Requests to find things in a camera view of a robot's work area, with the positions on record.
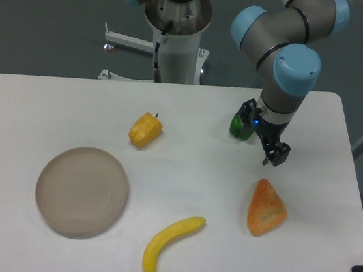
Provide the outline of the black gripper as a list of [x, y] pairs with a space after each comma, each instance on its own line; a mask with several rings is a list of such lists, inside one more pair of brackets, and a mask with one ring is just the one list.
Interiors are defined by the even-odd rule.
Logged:
[[238, 111], [238, 125], [241, 130], [254, 131], [262, 141], [265, 158], [263, 165], [272, 164], [276, 167], [283, 164], [290, 154], [291, 147], [281, 141], [293, 114], [276, 113], [264, 104], [257, 105], [253, 99], [242, 104]]

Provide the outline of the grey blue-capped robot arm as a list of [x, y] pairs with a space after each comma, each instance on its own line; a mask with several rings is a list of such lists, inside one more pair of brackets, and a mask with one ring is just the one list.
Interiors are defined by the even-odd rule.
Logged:
[[[127, 0], [143, 5], [153, 30], [151, 47], [156, 83], [193, 84], [201, 34], [212, 20], [209, 0]], [[318, 54], [308, 43], [345, 29], [347, 0], [284, 0], [285, 9], [269, 14], [259, 6], [239, 12], [231, 36], [264, 81], [257, 100], [245, 102], [230, 124], [230, 133], [246, 140], [256, 134], [264, 161], [279, 166], [291, 149], [280, 136], [321, 72]]]

